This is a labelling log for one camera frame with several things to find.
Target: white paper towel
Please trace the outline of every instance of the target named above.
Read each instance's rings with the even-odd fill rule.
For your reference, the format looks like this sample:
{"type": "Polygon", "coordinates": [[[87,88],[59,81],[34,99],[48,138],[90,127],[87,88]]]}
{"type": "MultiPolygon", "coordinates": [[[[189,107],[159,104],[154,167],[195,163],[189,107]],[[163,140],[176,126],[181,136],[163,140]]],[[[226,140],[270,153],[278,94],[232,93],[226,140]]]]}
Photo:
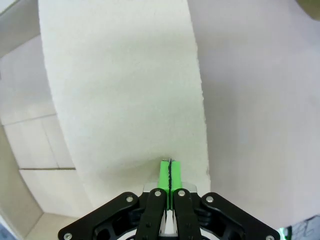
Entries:
{"type": "Polygon", "coordinates": [[[186,0],[39,1],[45,66],[94,206],[142,192],[160,160],[210,190],[201,79],[186,0]]]}

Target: screw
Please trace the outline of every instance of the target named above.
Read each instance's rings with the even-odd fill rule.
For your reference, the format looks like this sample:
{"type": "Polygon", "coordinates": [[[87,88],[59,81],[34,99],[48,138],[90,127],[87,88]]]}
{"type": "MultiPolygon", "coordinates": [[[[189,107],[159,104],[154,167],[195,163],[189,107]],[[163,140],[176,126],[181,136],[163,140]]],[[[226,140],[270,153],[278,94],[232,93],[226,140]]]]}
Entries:
{"type": "Polygon", "coordinates": [[[66,234],[63,236],[63,239],[64,239],[64,240],[70,240],[70,239],[72,239],[72,234],[71,234],[71,233],[66,233],[66,234]]]}
{"type": "Polygon", "coordinates": [[[205,199],[208,203],[212,203],[214,201],[214,198],[212,196],[207,196],[205,199]]]}
{"type": "Polygon", "coordinates": [[[180,190],[180,191],[178,191],[178,195],[179,195],[180,197],[183,197],[184,195],[186,195],[186,193],[185,193],[185,191],[180,190]]]}
{"type": "Polygon", "coordinates": [[[131,203],[133,200],[134,200],[134,198],[133,198],[132,196],[128,196],[128,197],[126,198],[126,201],[127,201],[128,203],[131,203]]]}

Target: bolt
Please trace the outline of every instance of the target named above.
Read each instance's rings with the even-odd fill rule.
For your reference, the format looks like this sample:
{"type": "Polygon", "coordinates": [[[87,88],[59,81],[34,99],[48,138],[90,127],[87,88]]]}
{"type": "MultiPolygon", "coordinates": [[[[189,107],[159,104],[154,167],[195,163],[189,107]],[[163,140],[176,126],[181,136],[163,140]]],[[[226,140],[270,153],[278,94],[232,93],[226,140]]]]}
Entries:
{"type": "Polygon", "coordinates": [[[126,201],[127,201],[128,203],[131,203],[133,200],[134,200],[134,198],[133,198],[132,196],[128,196],[128,197],[126,198],[126,201]]]}
{"type": "Polygon", "coordinates": [[[180,190],[180,191],[178,191],[178,195],[179,195],[180,197],[183,197],[184,195],[186,195],[186,193],[185,193],[185,191],[180,190]]]}
{"type": "Polygon", "coordinates": [[[214,201],[214,198],[212,196],[207,196],[205,199],[208,203],[212,203],[214,201]]]}
{"type": "Polygon", "coordinates": [[[64,240],[70,240],[70,239],[72,239],[72,234],[71,233],[66,233],[64,236],[63,236],[63,239],[64,240]]]}

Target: silver screw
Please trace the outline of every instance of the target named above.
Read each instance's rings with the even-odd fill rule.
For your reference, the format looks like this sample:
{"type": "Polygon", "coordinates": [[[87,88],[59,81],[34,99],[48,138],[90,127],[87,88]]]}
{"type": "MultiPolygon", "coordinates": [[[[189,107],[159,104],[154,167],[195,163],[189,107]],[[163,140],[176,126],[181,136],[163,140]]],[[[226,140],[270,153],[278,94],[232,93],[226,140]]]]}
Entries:
{"type": "Polygon", "coordinates": [[[134,200],[134,198],[133,198],[132,196],[128,196],[128,197],[126,198],[126,201],[127,201],[128,203],[131,203],[133,200],[134,200]]]}
{"type": "Polygon", "coordinates": [[[186,195],[186,193],[185,193],[185,191],[180,190],[180,191],[178,191],[178,195],[179,195],[180,197],[183,197],[184,195],[186,195]]]}
{"type": "Polygon", "coordinates": [[[70,239],[72,239],[72,234],[71,234],[71,233],[66,233],[66,234],[63,236],[63,239],[64,239],[64,240],[70,240],[70,239]]]}
{"type": "Polygon", "coordinates": [[[208,203],[213,203],[214,198],[212,196],[207,196],[205,199],[208,203]]]}

